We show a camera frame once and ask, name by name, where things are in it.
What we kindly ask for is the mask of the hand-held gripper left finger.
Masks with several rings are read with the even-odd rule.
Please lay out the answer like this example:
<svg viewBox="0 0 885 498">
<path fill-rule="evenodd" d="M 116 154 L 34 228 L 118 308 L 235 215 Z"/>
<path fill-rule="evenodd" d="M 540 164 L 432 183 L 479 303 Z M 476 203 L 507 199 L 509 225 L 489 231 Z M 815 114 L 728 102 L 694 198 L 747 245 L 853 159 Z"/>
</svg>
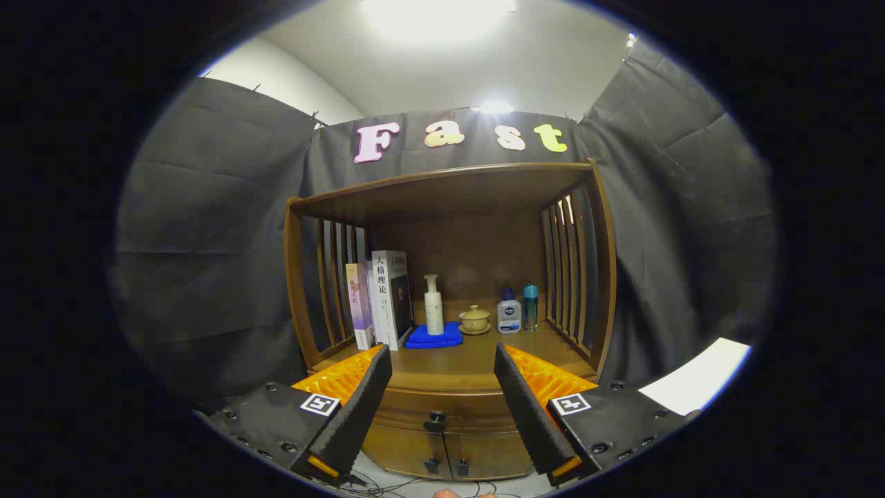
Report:
<svg viewBox="0 0 885 498">
<path fill-rule="evenodd" d="M 268 381 L 199 419 L 288 472 L 338 486 L 350 476 L 392 377 L 377 344 L 293 385 Z"/>
</svg>

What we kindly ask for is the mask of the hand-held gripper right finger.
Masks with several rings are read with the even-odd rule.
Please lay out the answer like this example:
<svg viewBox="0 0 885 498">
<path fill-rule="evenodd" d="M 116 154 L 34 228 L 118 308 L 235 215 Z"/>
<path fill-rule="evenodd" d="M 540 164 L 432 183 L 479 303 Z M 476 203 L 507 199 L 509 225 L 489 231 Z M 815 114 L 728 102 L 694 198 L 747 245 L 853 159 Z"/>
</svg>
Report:
<svg viewBox="0 0 885 498">
<path fill-rule="evenodd" d="M 551 486 L 642 456 L 700 413 L 670 409 L 629 382 L 597 385 L 503 343 L 494 372 L 535 472 Z"/>
</svg>

